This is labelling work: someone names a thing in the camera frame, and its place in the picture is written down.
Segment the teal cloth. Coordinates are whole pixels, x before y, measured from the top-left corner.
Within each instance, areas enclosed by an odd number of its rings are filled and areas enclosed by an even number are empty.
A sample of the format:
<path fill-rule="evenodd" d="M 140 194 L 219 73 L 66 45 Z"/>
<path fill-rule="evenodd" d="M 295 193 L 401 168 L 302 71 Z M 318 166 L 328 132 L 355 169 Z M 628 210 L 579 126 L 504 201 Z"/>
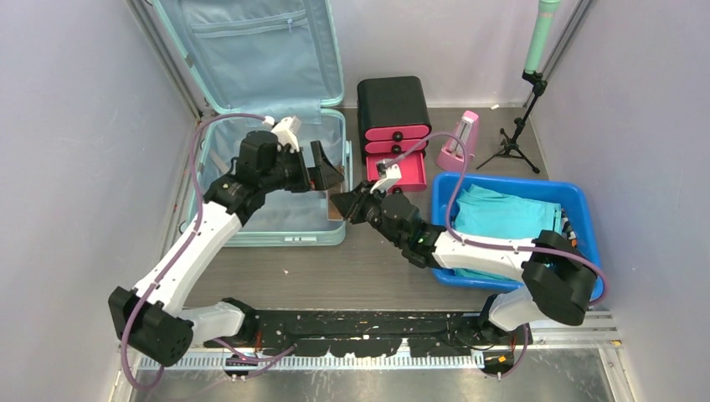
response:
<path fill-rule="evenodd" d="M 536 238 L 543 230 L 561 234 L 560 204 L 498 193 L 472 184 L 458 195 L 453 229 L 500 239 Z"/>

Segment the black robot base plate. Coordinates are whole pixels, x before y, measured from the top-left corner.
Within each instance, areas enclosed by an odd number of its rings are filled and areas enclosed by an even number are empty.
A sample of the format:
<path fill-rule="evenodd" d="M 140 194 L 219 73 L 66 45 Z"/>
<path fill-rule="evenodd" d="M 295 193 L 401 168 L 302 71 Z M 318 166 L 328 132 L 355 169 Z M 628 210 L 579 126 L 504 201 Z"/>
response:
<path fill-rule="evenodd" d="M 274 356 L 288 348 L 298 357 L 390 357 L 408 349 L 415 358 L 466 356 L 491 346 L 522 346 L 529 326 L 502 332 L 477 312 L 255 310 L 239 334 L 224 336 L 234 348 Z"/>

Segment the black and pink drawer box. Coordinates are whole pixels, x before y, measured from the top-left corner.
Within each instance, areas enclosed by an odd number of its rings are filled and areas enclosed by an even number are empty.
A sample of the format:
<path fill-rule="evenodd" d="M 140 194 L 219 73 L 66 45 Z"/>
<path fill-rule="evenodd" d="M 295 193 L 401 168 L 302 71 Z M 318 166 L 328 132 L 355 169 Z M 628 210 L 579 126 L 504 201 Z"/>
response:
<path fill-rule="evenodd" d="M 427 189 L 424 157 L 432 130 L 423 87 L 417 76 L 365 79 L 357 85 L 358 135 L 368 180 L 376 180 L 376 165 L 411 153 L 398 162 L 404 192 Z"/>

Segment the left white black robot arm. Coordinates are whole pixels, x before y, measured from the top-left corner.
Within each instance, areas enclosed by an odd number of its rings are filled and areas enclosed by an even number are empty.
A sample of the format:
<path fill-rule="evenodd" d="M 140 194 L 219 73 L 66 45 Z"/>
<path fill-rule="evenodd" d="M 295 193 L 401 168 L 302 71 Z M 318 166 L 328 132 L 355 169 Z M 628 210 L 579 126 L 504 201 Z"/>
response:
<path fill-rule="evenodd" d="M 273 192 L 323 192 L 344 176 L 319 141 L 311 160 L 275 131 L 251 131 L 239 144 L 227 172 L 211 182 L 193 221 L 154 268 L 131 289 L 118 286 L 108 305 L 121 353 L 134 348 L 164 367 L 196 343 L 227 338 L 250 345 L 257 333 L 253 309 L 224 299 L 186 309 L 189 292 L 225 243 L 265 205 Z"/>

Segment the orange black camouflage garment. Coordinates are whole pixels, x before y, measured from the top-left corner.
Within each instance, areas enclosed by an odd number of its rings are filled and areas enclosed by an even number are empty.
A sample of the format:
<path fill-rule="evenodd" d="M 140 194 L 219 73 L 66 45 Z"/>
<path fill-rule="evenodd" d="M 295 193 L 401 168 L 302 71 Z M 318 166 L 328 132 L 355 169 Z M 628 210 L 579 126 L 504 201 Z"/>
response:
<path fill-rule="evenodd" d="M 562 236 L 566 240 L 568 240 L 574 248 L 577 248 L 579 244 L 579 239 L 569 219 L 569 216 L 564 209 L 561 209 L 560 211 L 560 229 Z"/>

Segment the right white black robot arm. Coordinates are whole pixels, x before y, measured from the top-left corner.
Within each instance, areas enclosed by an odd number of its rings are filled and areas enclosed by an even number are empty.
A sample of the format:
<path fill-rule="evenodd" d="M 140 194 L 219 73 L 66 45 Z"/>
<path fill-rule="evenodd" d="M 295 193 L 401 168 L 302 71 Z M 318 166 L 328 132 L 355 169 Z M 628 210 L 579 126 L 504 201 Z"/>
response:
<path fill-rule="evenodd" d="M 419 268 L 466 268 L 521 281 L 514 291 L 490 296 L 479 313 L 475 330 L 488 343 L 538 320 L 584 322 L 599 273 L 556 232 L 522 240 L 462 234 L 423 219 L 404 194 L 386 194 L 369 182 L 331 202 L 346 221 L 369 224 Z"/>

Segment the light blue hard-shell suitcase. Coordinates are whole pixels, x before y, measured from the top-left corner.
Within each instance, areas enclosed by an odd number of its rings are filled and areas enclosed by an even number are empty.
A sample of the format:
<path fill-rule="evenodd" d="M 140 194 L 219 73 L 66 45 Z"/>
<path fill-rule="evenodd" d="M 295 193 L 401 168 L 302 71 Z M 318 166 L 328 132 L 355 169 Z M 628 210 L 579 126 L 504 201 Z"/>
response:
<path fill-rule="evenodd" d="M 301 121 L 307 165 L 319 141 L 352 189 L 352 143 L 344 116 L 342 62 L 327 1 L 157 1 L 170 35 L 207 104 L 218 114 L 195 157 L 201 189 L 227 173 L 260 117 Z"/>

